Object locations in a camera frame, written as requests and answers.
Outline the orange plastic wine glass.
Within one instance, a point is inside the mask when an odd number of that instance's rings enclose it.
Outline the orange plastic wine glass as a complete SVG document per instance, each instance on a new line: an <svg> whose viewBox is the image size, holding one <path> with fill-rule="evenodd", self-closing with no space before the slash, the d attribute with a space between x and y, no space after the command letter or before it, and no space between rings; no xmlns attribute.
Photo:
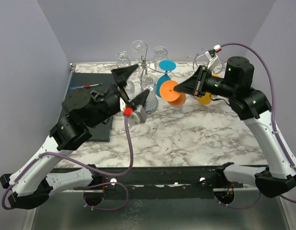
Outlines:
<svg viewBox="0 0 296 230"><path fill-rule="evenodd" d="M167 101L173 107L181 107L186 101L185 93L174 90L174 87L177 85L178 82L174 80L168 80L161 85L159 90L161 98Z"/></svg>

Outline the yellow plastic wine glass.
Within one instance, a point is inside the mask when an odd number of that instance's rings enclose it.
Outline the yellow plastic wine glass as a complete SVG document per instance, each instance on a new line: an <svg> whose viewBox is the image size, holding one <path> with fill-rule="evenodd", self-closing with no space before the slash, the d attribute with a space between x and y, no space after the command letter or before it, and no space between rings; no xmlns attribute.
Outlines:
<svg viewBox="0 0 296 230"><path fill-rule="evenodd" d="M197 102L199 102L202 105L208 105L212 102L213 95L209 92L206 92L205 95L201 97L196 97L195 99L197 100Z"/></svg>

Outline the chrome swirl wine glass rack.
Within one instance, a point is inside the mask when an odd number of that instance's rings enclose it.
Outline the chrome swirl wine glass rack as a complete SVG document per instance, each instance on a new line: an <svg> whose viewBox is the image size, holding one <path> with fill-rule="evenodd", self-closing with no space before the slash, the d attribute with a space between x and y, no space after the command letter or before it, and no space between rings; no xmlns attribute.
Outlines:
<svg viewBox="0 0 296 230"><path fill-rule="evenodd" d="M158 73L164 74L165 71L155 70L153 61L150 62L146 59L146 62L147 62L147 74L146 74L145 70L142 69L144 63L140 64L136 60L136 57L127 51L121 51L121 52L126 52L129 56L130 61L133 60L134 63L139 65L138 69L133 72L134 76L132 77L132 79L134 77L139 77L139 85L140 85L141 91L143 91L145 89L150 90L150 93L148 95L148 98L146 100L146 104L145 104L144 108L145 108L147 114L151 114L151 113L155 112L158 108L159 102L158 102L157 95L156 95L157 80L156 80L156 76L154 75L154 73L158 72Z"/></svg>

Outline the blue plastic wine glass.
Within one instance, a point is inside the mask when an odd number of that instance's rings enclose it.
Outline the blue plastic wine glass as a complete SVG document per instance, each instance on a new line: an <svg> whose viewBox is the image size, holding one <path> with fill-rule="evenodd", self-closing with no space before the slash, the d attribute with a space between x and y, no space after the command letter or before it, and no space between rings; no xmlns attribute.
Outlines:
<svg viewBox="0 0 296 230"><path fill-rule="evenodd" d="M171 60L163 60L159 63L159 67L161 70L165 71L165 73L158 79L157 81L157 85L156 85L156 95L161 98L160 95L160 88L162 86L163 83L165 83L166 81L171 80L171 78L169 77L168 73L172 70L176 69L176 64L175 62L171 61Z"/></svg>

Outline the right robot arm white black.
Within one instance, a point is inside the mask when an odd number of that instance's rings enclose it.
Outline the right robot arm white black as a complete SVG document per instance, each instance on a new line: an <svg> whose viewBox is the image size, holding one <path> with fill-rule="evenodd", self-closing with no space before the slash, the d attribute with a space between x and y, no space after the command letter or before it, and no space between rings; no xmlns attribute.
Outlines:
<svg viewBox="0 0 296 230"><path fill-rule="evenodd" d="M268 165L248 167L227 163L215 175L215 182L225 188L232 182L255 186L268 198L280 196L296 187L296 158L276 129L272 119L273 108L266 95L254 89L254 66L244 57L231 57L223 78L213 76L206 66L176 85L176 92L195 97L206 93L228 98L230 108L249 128L258 142Z"/></svg>

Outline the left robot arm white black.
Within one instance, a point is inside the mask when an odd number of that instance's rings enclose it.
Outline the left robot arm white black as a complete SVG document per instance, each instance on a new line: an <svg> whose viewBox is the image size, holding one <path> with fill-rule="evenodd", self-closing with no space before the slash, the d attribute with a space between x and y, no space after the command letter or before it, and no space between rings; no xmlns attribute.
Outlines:
<svg viewBox="0 0 296 230"><path fill-rule="evenodd" d="M0 177L5 189L1 205L5 210L33 209L55 193L74 188L96 189L103 186L101 176L118 177L95 166L80 163L80 169L54 173L63 159L91 138L90 130L112 116L122 113L125 128L145 123L144 105L149 91L130 99L125 91L127 80L137 64L111 71L114 82L105 90L77 88L67 93L62 107L66 114L50 130L41 148L18 171Z"/></svg>

